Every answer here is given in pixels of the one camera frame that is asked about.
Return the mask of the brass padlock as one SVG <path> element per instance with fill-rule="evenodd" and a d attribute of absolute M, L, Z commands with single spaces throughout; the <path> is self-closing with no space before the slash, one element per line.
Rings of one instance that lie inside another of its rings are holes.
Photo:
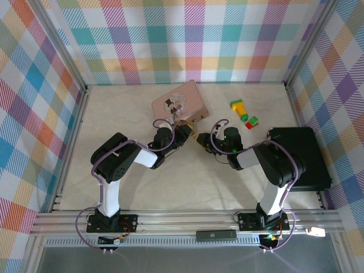
<path fill-rule="evenodd" d="M 198 138 L 198 129 L 197 129 L 196 125 L 193 122 L 186 122 L 186 123 L 189 124 L 191 129 L 195 132 L 195 136 L 189 136 L 189 138 L 196 141 Z"/>

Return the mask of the pink tin box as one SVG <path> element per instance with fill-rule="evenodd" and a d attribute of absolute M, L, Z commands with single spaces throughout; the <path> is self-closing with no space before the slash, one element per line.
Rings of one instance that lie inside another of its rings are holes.
<path fill-rule="evenodd" d="M 190 80 L 152 102 L 155 119 L 169 119 L 172 123 L 197 123 L 210 116 L 197 84 Z"/>

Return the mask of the yellow green toy block stack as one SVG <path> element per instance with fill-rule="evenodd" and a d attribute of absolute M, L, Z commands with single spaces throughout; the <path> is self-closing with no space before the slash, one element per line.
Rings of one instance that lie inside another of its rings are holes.
<path fill-rule="evenodd" d="M 241 121 L 248 120 L 249 115 L 244 107 L 244 101 L 242 99 L 231 101 L 230 107 L 237 113 Z"/>

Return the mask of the black plastic case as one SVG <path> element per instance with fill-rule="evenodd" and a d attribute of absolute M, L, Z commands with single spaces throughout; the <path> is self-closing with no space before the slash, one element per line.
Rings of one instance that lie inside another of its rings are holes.
<path fill-rule="evenodd" d="M 324 191 L 331 187 L 327 170 L 315 133 L 310 127 L 273 127 L 267 137 L 281 144 L 291 155 L 297 156 L 306 171 L 291 188 L 293 192 Z"/>

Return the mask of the black bar device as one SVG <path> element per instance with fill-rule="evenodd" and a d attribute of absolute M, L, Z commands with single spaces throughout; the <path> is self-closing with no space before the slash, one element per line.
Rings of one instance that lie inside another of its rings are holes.
<path fill-rule="evenodd" d="M 196 231 L 197 242 L 235 241 L 235 230 L 200 230 Z"/>

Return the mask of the slotted metal strip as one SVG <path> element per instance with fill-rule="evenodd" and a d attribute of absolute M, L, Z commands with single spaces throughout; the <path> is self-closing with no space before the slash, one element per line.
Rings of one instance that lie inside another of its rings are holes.
<path fill-rule="evenodd" d="M 198 242 L 191 236 L 133 236 L 119 244 L 98 244 L 105 247 L 215 247 L 215 246 L 259 246 L 259 236 L 242 235 L 235 240 Z M 76 237 L 48 237 L 45 247 L 86 247 L 86 244 Z"/>

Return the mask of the grey metal bottom panel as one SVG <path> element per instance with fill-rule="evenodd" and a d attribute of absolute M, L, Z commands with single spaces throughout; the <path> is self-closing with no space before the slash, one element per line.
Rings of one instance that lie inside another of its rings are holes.
<path fill-rule="evenodd" d="M 331 245 L 163 249 L 130 247 L 103 255 L 86 247 L 46 247 L 30 273 L 342 273 Z"/>

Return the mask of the small white plastic object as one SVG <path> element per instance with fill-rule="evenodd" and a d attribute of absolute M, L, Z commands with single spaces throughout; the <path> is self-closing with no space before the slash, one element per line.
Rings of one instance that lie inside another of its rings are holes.
<path fill-rule="evenodd" d="M 305 229 L 305 232 L 307 235 L 313 236 L 313 237 L 325 237 L 326 236 L 326 231 L 324 228 L 321 227 L 308 227 Z"/>

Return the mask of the aluminium cross rail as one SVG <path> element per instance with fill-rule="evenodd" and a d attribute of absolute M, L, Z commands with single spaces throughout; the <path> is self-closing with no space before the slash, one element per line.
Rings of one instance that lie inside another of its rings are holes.
<path fill-rule="evenodd" d="M 194 235 L 198 230 L 230 230 L 241 234 L 233 220 L 234 210 L 123 210 L 122 214 L 138 215 L 137 229 L 132 235 Z M 291 230 L 305 234 L 311 227 L 323 228 L 327 233 L 344 231 L 344 225 L 336 210 L 298 209 L 287 213 Z M 75 210 L 54 211 L 38 214 L 31 236 L 77 235 Z"/>

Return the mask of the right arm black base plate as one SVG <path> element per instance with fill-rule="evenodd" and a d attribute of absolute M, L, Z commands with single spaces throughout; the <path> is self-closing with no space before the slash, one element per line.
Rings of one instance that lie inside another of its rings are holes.
<path fill-rule="evenodd" d="M 288 231 L 290 229 L 287 214 L 279 212 L 271 216 L 262 213 L 238 213 L 240 231 Z"/>

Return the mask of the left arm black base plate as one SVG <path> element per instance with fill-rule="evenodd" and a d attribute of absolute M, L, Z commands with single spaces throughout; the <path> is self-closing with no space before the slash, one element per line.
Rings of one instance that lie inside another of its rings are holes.
<path fill-rule="evenodd" d="M 106 217 L 103 214 L 91 214 L 87 217 L 87 233 L 135 233 L 138 216 L 136 214 L 116 214 Z"/>

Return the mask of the aluminium corner post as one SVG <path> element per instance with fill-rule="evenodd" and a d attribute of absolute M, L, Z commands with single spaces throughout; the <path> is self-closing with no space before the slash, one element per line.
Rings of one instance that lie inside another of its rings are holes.
<path fill-rule="evenodd" d="M 327 25 L 330 17 L 338 6 L 340 0 L 327 0 L 325 2 L 325 6 L 322 9 L 322 12 L 318 16 L 317 21 L 312 26 L 310 32 L 308 33 L 307 39 L 303 44 L 302 50 L 296 61 L 294 62 L 292 69 L 287 75 L 286 79 L 283 81 L 286 91 L 289 91 L 289 88 L 292 86 L 293 82 L 299 75 L 304 63 L 306 62 L 312 48 L 315 46 L 318 38 L 323 32 L 325 26 Z"/>
<path fill-rule="evenodd" d="M 33 10 L 35 16 L 38 18 L 40 24 L 44 28 L 49 40 L 53 44 L 56 52 L 60 55 L 66 68 L 69 70 L 72 78 L 80 86 L 83 93 L 88 90 L 88 85 L 85 83 L 81 76 L 75 62 L 69 54 L 65 44 L 63 43 L 58 31 L 56 30 L 51 18 L 49 17 L 45 7 L 41 3 L 41 0 L 27 0 L 30 8 Z"/>

